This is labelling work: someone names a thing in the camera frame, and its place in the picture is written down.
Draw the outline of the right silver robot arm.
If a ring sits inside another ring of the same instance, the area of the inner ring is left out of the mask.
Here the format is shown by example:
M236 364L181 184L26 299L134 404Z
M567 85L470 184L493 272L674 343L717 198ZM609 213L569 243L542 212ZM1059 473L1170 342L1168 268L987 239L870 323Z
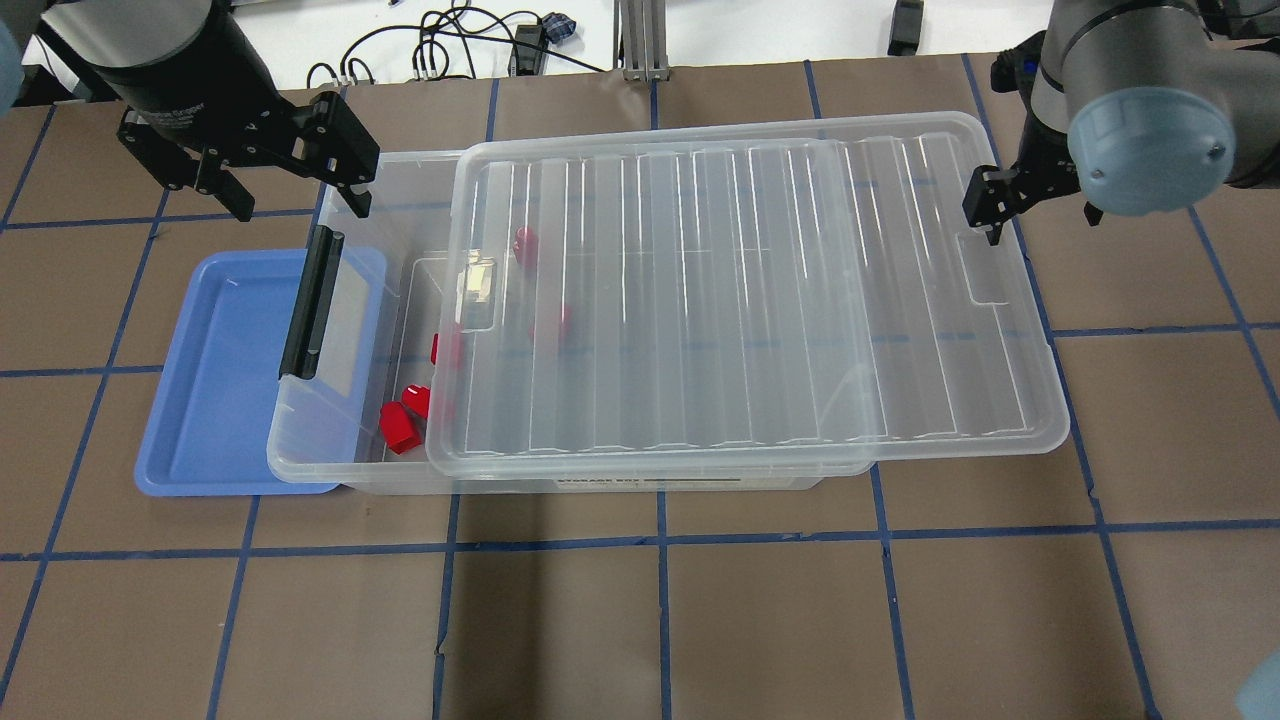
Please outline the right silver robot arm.
M998 243L1014 217L1074 193L1097 225L1274 190L1277 82L1275 1L1056 1L991 64L1025 120L1010 167L972 173L966 222Z

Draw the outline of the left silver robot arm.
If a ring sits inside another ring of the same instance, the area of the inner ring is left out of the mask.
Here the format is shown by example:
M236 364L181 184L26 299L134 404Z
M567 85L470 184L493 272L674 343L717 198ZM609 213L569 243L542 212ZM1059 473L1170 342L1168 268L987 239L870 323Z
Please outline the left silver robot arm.
M116 137L160 186L192 188L247 222L256 201L236 169L275 167L369 215L378 141L334 90L306 105L285 99L228 3L5 1L5 102L35 36L125 104Z

